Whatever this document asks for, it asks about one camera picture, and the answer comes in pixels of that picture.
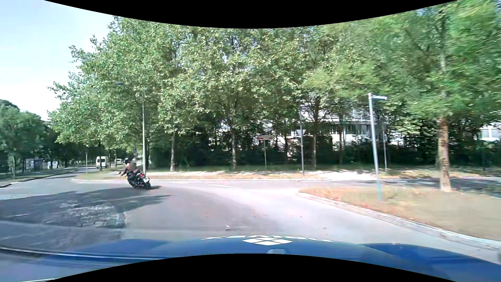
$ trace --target white van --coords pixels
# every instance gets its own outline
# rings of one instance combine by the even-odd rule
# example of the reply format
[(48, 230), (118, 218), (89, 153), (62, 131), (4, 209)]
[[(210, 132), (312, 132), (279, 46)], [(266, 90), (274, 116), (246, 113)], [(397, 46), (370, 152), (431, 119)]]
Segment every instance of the white van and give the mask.
[(99, 169), (100, 167), (106, 169), (110, 167), (110, 160), (108, 157), (97, 157), (96, 158), (96, 169)]

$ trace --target directional sign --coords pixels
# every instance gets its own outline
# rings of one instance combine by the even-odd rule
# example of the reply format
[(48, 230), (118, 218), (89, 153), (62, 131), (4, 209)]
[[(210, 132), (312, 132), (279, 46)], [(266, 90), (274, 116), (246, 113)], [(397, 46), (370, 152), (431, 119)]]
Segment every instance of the directional sign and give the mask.
[(374, 100), (388, 100), (388, 96), (374, 95), (374, 96), (372, 96), (372, 99), (374, 99)]
[(275, 136), (273, 135), (261, 135), (258, 136), (258, 140), (273, 140)]

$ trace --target curb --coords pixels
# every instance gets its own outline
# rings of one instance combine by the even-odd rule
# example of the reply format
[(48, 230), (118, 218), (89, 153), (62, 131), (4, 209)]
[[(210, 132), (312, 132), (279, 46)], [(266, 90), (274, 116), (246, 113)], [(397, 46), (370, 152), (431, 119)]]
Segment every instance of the curb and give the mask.
[(473, 247), (477, 247), (477, 248), (482, 248), (482, 249), (501, 251), (501, 241), (482, 239), (482, 238), (477, 238), (477, 237), (473, 237), (473, 236), (463, 235), (460, 233), (455, 233), (452, 231), (447, 231), (447, 230), (443, 230), (443, 229), (436, 228), (433, 226), (429, 226), (429, 225), (426, 225), (423, 223), (404, 219), (404, 218), (401, 218), (398, 216), (389, 215), (389, 214), (385, 214), (382, 212), (354, 206), (354, 205), (351, 205), (348, 203), (334, 201), (331, 199), (311, 195), (308, 193), (298, 192), (297, 195), (302, 197), (302, 198), (305, 198), (305, 199), (317, 201), (317, 202), (327, 204), (330, 206), (334, 206), (337, 208), (341, 208), (341, 209), (344, 209), (344, 210), (347, 210), (350, 212), (354, 212), (354, 213), (358, 213), (361, 215), (376, 218), (376, 219), (379, 219), (382, 221), (386, 221), (386, 222), (389, 222), (389, 223), (392, 223), (392, 224), (395, 224), (395, 225), (398, 225), (401, 227), (412, 229), (414, 231), (418, 231), (421, 233), (425, 233), (428, 235), (432, 235), (435, 237), (446, 239), (446, 240), (449, 240), (452, 242), (462, 243), (465, 245), (469, 245), (469, 246), (473, 246)]
[[(64, 174), (75, 173), (75, 172), (77, 172), (77, 171), (58, 173), (58, 174), (47, 175), (47, 176), (42, 176), (42, 177), (33, 177), (33, 178), (25, 179), (25, 180), (22, 180), (22, 181), (14, 181), (14, 182), (26, 182), (26, 181), (30, 181), (30, 180), (42, 179), (42, 178), (52, 177), (52, 176), (56, 176), (56, 175), (64, 175)], [(5, 185), (0, 185), (0, 188), (5, 188), (5, 187), (10, 186), (10, 185), (12, 185), (12, 183), (5, 184)]]
[[(72, 178), (74, 181), (113, 181), (116, 179), (76, 179)], [(326, 178), (220, 178), (220, 179), (194, 179), (194, 178), (150, 178), (150, 180), (161, 180), (161, 181), (191, 181), (191, 182), (205, 182), (205, 181), (331, 181)]]

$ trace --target road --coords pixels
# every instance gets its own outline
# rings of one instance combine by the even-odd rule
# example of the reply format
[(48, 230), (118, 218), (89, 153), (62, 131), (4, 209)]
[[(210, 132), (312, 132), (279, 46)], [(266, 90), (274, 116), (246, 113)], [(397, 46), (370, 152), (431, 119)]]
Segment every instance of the road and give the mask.
[(0, 189), (0, 245), (67, 249), (119, 238), (184, 240), (285, 235), (352, 243), (393, 242), (447, 249), (498, 262), (478, 249), (296, 195), (327, 181), (75, 181), (76, 174)]

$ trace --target street lamp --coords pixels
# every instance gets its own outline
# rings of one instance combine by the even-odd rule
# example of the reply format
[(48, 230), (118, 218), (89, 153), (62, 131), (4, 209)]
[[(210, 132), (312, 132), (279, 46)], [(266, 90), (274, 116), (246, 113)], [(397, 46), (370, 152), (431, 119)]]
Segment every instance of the street lamp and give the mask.
[(376, 130), (374, 129), (374, 113), (372, 109), (372, 100), (388, 100), (387, 96), (378, 96), (369, 93), (369, 114), (371, 117), (371, 131), (372, 131), (372, 154), (374, 155), (374, 168), (376, 169), (376, 191), (378, 201), (382, 200), (381, 182), (379, 181), (378, 172), (378, 159), (377, 159), (377, 148), (376, 148)]
[[(125, 85), (124, 83), (122, 82), (118, 82), (118, 81), (115, 81), (115, 84), (116, 85), (120, 85), (120, 86), (124, 86), (124, 87), (127, 87), (127, 85)], [(144, 134), (144, 93), (142, 93), (143, 95), (143, 173), (146, 175), (146, 138), (145, 138), (145, 134)]]

